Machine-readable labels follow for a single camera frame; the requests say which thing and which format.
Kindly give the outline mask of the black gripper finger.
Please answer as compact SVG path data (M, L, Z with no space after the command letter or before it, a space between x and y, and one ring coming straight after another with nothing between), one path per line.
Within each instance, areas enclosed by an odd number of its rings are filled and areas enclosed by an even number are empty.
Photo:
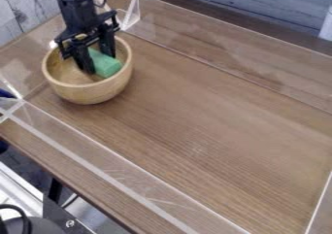
M109 24L101 26L101 51L103 54L117 57L117 40L114 27Z
M79 69L87 74L94 74L95 64L90 56L89 47L83 44L74 44L71 56L77 62Z

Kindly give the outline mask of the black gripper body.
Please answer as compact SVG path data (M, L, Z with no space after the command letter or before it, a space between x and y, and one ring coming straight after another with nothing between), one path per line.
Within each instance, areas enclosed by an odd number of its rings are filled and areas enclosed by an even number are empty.
M73 45L87 47L101 42L101 26L109 24L119 31L118 11L99 14L95 0L58 0L62 17L66 22L65 32L55 38L63 58L70 58Z

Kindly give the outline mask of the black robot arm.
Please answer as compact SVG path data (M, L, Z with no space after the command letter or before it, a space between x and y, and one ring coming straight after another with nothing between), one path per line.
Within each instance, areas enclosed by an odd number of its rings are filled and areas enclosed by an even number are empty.
M99 14L95 0L58 0L58 4L66 22L66 30L55 38L62 57L73 58L87 74L97 74L98 64L89 48L99 44L101 52L117 57L118 11Z

